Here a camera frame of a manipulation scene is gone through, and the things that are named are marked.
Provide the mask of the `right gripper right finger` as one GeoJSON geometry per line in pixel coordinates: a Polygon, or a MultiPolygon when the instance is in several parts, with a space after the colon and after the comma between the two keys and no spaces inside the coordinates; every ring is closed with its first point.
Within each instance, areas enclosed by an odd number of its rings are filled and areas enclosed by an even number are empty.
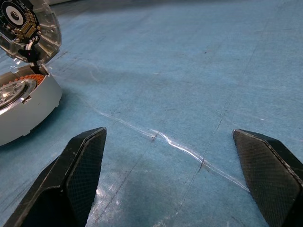
{"type": "Polygon", "coordinates": [[[246,185],[269,227],[303,227],[303,163],[279,140],[234,129],[246,185]]]}

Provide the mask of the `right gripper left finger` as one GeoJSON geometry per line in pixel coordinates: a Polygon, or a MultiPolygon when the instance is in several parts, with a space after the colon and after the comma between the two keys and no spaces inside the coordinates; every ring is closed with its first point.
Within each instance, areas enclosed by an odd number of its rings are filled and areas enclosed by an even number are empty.
{"type": "Polygon", "coordinates": [[[84,131],[36,178],[3,227],[85,227],[99,183],[107,130],[84,131]]]}

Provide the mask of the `silver motor base copper windings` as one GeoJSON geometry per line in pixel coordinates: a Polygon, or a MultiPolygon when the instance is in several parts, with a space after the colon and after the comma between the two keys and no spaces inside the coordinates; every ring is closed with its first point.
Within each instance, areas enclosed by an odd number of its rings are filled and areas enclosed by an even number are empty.
{"type": "Polygon", "coordinates": [[[0,75],[0,146],[28,135],[61,97],[62,89],[44,65],[0,75]]]}

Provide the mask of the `motor cover with circuit board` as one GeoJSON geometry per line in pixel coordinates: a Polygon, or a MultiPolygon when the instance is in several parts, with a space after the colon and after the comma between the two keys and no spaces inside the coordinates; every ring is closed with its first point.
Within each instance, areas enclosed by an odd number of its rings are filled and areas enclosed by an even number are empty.
{"type": "Polygon", "coordinates": [[[45,65],[61,44],[60,25],[47,0],[0,0],[0,48],[9,57],[45,65]]]}

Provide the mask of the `blue table mat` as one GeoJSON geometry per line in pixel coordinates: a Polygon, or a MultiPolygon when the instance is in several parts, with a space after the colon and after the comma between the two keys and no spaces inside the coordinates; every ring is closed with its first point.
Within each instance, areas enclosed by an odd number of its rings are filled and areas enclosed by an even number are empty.
{"type": "Polygon", "coordinates": [[[0,147],[0,227],[68,141],[106,127],[87,227],[268,227],[236,128],[303,162],[303,0],[73,0],[52,6],[59,106],[0,147]]]}

